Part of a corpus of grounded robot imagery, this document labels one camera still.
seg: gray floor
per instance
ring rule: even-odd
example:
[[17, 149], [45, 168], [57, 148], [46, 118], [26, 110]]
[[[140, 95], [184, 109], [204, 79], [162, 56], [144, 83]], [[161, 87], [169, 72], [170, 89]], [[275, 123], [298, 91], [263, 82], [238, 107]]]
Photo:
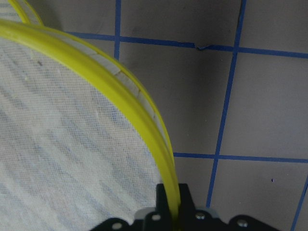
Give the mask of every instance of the gray floor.
[[197, 205], [307, 230], [307, 1], [29, 2], [145, 85]]

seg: metal screw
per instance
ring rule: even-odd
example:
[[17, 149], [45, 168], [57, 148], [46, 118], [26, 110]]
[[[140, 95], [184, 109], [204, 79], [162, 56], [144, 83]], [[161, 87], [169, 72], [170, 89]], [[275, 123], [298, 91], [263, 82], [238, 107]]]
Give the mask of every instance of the metal screw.
[[112, 229], [113, 229], [113, 230], [119, 230], [120, 228], [122, 228], [122, 224], [119, 223], [119, 222], [114, 223], [114, 224], [112, 225]]
[[158, 220], [160, 220], [160, 215], [159, 214], [154, 214], [154, 215], [152, 215], [152, 220], [153, 221], [158, 221]]
[[196, 216], [196, 218], [197, 218], [198, 220], [204, 220], [204, 219], [205, 219], [205, 214], [200, 213], [200, 212], [196, 213], [195, 216]]
[[238, 221], [237, 221], [237, 224], [238, 224], [238, 226], [240, 226], [240, 227], [244, 227], [244, 228], [248, 227], [248, 222], [245, 221], [245, 220], [242, 220], [242, 219], [238, 220]]

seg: white mesh fabric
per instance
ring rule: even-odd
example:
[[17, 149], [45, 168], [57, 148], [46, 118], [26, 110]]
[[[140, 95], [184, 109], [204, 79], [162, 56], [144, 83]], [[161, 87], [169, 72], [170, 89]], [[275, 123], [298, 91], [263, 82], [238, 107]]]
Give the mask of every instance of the white mesh fabric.
[[155, 205], [160, 175], [139, 134], [94, 87], [0, 38], [0, 224], [86, 231]]
[[0, 18], [21, 22], [20, 17], [8, 0], [0, 0]]

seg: yellow plastic rim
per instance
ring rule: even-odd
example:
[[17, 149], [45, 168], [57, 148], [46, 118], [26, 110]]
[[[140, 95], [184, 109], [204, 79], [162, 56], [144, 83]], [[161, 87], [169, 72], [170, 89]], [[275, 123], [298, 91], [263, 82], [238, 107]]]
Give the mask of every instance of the yellow plastic rim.
[[153, 155], [165, 186], [172, 218], [176, 221], [180, 192], [173, 157], [171, 158], [169, 148], [154, 121], [141, 103], [108, 70], [78, 49], [40, 31], [39, 28], [48, 30], [45, 27], [0, 19], [0, 37], [30, 47], [58, 61], [89, 82], [124, 114]]
[[[38, 13], [33, 9], [33, 7], [26, 1], [23, 0], [24, 3], [31, 9], [35, 17], [37, 18], [38, 22], [40, 23], [41, 26], [43, 26], [42, 19], [38, 15]], [[24, 9], [21, 7], [19, 2], [17, 0], [8, 0], [8, 2], [11, 4], [11, 6], [16, 10], [18, 13], [18, 16], [20, 17], [21, 21], [26, 24], [32, 24], [29, 16], [25, 13]]]

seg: net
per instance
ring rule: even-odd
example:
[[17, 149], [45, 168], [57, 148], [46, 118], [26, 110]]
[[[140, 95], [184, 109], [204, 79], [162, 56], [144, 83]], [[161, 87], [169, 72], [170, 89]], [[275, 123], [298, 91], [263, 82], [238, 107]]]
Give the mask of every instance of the net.
[[39, 15], [26, 0], [0, 0], [0, 18], [43, 25]]
[[[77, 39], [3, 20], [0, 27], [11, 29], [12, 38], [18, 29], [57, 38], [33, 41], [20, 33], [16, 42], [0, 33], [1, 228], [85, 231], [110, 217], [132, 222], [137, 210], [154, 206], [161, 174], [152, 144], [125, 109], [64, 65], [61, 55], [59, 62], [31, 47], [52, 51], [65, 44], [102, 66], [146, 111], [162, 137], [160, 145], [169, 150], [160, 115], [143, 89], [110, 58]], [[167, 154], [162, 160], [171, 160]], [[173, 180], [168, 174], [162, 175], [165, 182]]]

